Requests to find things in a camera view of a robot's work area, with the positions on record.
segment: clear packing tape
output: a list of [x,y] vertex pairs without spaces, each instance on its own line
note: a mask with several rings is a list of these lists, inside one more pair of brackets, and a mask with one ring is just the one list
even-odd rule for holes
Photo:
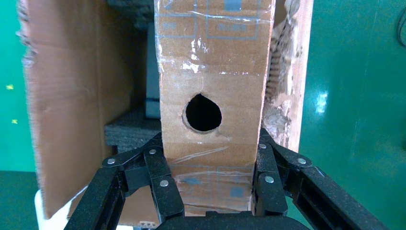
[[[215,98],[216,103],[226,104],[220,100],[237,95],[240,86],[235,82],[240,81],[245,85],[245,90],[255,92],[252,98],[256,102],[261,101],[261,88],[267,75],[274,6],[274,0],[155,0],[164,147],[165,141],[196,144],[196,135],[183,136],[180,133],[183,127],[176,126],[177,123],[174,125],[172,117],[175,117],[173,111],[176,110],[176,118],[179,118],[187,102],[198,93]],[[216,84],[216,81],[221,81],[224,86]],[[217,93],[226,92],[224,88],[227,87],[230,88],[228,95]],[[239,105],[244,110],[244,106],[252,106],[245,110],[250,111],[247,117],[258,115],[259,125],[260,106],[247,102]],[[205,160],[226,151],[229,156],[231,144],[246,144],[254,146],[250,150],[255,149],[258,141],[255,140],[255,133],[258,132],[255,130],[256,123],[245,123],[253,127],[247,130],[254,130],[254,140],[233,136],[236,132],[228,132],[227,124],[222,123],[221,131],[230,133],[230,138],[223,140],[211,135],[212,139],[209,139],[209,135],[203,133],[201,135],[206,136],[198,144],[210,146],[210,143],[224,143],[224,147],[183,154],[169,161],[187,215],[204,215],[206,211],[227,213],[250,210],[255,153],[250,152],[249,157],[238,162],[239,165],[231,164],[227,159],[221,159],[216,165]]]
[[[225,148],[205,151],[216,154]],[[173,178],[185,204],[187,215],[204,215],[206,211],[233,213],[250,210],[253,167],[187,165],[202,153],[176,159],[170,165]]]
[[[261,39],[264,36],[261,31],[269,32],[273,24],[273,2],[155,0],[159,71],[177,69],[194,74],[260,76],[262,68],[256,64],[258,55],[253,47],[240,47],[245,49],[244,59],[223,50],[232,49],[236,43]],[[173,40],[181,40],[182,44],[176,45]],[[251,68],[247,68],[247,60],[252,62]]]

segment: blue printed marking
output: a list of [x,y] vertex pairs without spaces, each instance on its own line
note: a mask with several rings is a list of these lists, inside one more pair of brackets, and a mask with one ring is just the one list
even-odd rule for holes
[[241,187],[232,187],[230,190],[230,197],[244,197],[244,189]]
[[201,184],[202,182],[197,179],[197,178],[185,178],[183,180],[185,183],[187,184],[191,184],[191,185],[197,185],[197,184]]
[[219,31],[247,31],[247,26],[244,24],[218,24]]
[[[258,37],[258,23],[259,23],[259,17],[260,17],[260,10],[261,10],[261,0],[258,0],[258,10],[257,10],[257,16],[252,17],[252,16],[244,16],[244,15],[239,15],[239,16],[222,16],[223,18],[239,18],[239,19],[248,19],[252,20],[254,19],[256,21],[255,23],[255,35],[254,36],[217,36],[217,35],[210,35],[209,34],[209,18],[211,17],[218,17],[219,15],[212,16],[209,15],[209,8],[210,8],[210,0],[206,0],[206,37],[209,39],[225,39],[225,40],[256,40]],[[238,0],[224,0],[226,2],[236,2]]]
[[164,30],[175,30],[176,23],[163,23],[162,27],[164,28]]
[[[172,4],[174,0],[169,0],[169,2],[165,5],[164,8],[167,10],[172,10]],[[194,0],[194,11],[197,11],[197,0]],[[169,14],[161,14],[161,13],[156,13],[155,17],[193,17],[194,19],[194,29],[193,29],[193,35],[161,35],[156,33],[155,37],[156,38],[196,38],[196,33],[197,33],[197,21],[196,21],[196,14],[195,13],[189,13],[189,14],[182,14],[182,13],[169,13]]]
[[241,11],[242,0],[224,0],[224,10],[239,12]]

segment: gray object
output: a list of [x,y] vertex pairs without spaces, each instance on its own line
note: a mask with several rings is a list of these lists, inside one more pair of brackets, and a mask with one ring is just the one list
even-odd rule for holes
[[143,146],[161,131],[159,120],[145,119],[144,109],[135,109],[104,127],[106,144],[117,146],[118,153]]
[[148,24],[147,31],[147,99],[145,100],[145,116],[160,119],[159,108],[159,72],[157,52],[155,50],[155,26]]
[[146,29],[154,21],[154,0],[108,0],[108,4],[131,19],[136,28]]

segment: cardboard flap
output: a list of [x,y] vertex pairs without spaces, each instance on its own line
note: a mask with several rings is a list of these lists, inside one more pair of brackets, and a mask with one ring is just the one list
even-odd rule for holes
[[26,7],[29,29],[23,31],[30,31],[34,53],[25,66],[29,117],[51,217],[111,154],[103,125],[130,106],[133,70],[126,60],[133,30],[103,0],[35,0]]

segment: cardboard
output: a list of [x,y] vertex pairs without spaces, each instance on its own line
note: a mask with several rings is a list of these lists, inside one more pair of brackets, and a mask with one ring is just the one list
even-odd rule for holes
[[[112,154],[104,125],[145,100],[146,39],[104,0],[22,0],[19,16],[36,171],[50,218]],[[146,191],[127,200],[121,222],[156,221]]]
[[[159,54],[170,57],[168,62],[160,62],[165,151],[170,161],[178,160],[172,170],[182,194],[195,188],[195,181],[182,176],[198,173],[190,167],[199,163],[214,167],[203,171],[210,176],[206,191],[210,189],[214,196],[232,192],[234,196],[232,205],[183,196],[188,209],[242,210],[247,207],[241,197],[250,193],[258,142],[274,3],[261,0],[257,8],[256,1],[242,0],[243,10],[239,11],[238,1],[225,1],[237,4],[223,12],[225,5],[217,0],[208,1],[209,11],[205,0],[196,4],[185,0],[185,8],[178,5],[179,0],[171,2],[166,10],[180,6],[179,12],[195,12],[195,16],[159,17],[157,21],[166,22],[169,28],[158,35]],[[235,21],[218,17],[223,13],[250,18],[234,25]],[[28,47],[23,64],[38,183],[45,215],[51,217],[90,182],[101,161],[113,153],[104,143],[104,125],[145,101],[147,42],[105,0],[21,0],[19,17],[20,35]],[[171,31],[176,20],[183,29]],[[198,62],[191,54],[193,39],[173,39],[179,35],[195,36]],[[170,69],[170,75],[163,72]],[[191,132],[182,121],[185,105],[198,93],[221,110],[221,125],[210,134]],[[195,153],[200,157],[184,160]],[[230,171],[222,166],[234,168]],[[223,187],[213,189],[219,184],[214,180]],[[149,188],[127,199],[120,219],[127,225],[144,221],[157,221]]]
[[156,1],[164,152],[188,214],[249,210],[274,6]]

